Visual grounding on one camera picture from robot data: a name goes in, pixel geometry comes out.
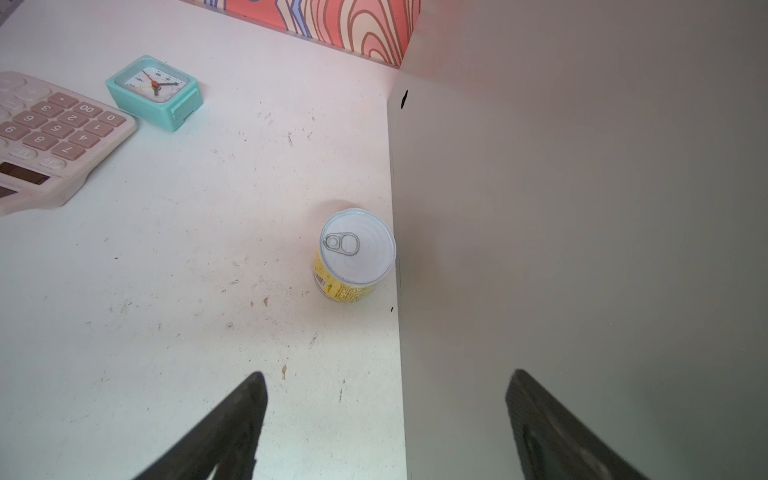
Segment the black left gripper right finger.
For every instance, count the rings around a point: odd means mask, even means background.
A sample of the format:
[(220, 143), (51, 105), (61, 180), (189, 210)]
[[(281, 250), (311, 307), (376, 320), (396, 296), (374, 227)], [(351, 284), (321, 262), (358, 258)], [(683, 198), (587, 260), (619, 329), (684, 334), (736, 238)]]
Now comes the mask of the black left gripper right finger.
[(526, 479), (643, 479), (528, 372), (517, 369), (505, 395)]

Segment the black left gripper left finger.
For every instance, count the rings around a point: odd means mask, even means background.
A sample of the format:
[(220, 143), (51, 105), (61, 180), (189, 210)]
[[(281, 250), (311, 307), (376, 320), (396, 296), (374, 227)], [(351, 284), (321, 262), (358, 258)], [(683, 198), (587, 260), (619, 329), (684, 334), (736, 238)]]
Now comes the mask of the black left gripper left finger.
[(268, 406), (262, 373), (240, 383), (140, 479), (251, 479)]

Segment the pale tin can by cabinet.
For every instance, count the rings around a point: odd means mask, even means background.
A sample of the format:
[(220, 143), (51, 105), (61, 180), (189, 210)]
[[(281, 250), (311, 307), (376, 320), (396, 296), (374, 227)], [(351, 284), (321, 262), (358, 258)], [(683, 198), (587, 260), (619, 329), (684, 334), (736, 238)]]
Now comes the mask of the pale tin can by cabinet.
[(333, 301), (369, 295), (394, 268), (397, 247), (390, 227), (375, 214), (349, 208), (324, 224), (313, 262), (318, 288)]

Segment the grey metal cabinet box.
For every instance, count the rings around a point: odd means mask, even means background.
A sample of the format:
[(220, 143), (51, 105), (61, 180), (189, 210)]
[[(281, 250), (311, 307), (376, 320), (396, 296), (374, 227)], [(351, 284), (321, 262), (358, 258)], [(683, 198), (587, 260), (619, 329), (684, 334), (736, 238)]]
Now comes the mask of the grey metal cabinet box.
[(407, 475), (537, 379), (652, 479), (767, 475), (767, 5), (426, 1), (387, 105)]

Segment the pink desk calculator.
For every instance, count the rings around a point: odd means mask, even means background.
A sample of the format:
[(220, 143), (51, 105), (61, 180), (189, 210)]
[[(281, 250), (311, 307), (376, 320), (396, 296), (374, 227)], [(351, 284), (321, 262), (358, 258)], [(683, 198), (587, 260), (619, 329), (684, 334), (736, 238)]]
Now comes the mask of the pink desk calculator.
[(38, 78), (1, 73), (1, 214), (66, 204), (137, 130), (129, 114)]

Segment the mint green alarm clock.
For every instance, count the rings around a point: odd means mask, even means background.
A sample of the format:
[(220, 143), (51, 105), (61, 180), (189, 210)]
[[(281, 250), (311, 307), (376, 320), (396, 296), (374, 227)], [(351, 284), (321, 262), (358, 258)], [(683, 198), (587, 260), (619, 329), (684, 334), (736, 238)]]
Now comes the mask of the mint green alarm clock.
[(106, 86), (119, 109), (169, 132), (203, 105), (194, 77), (149, 55), (117, 72)]

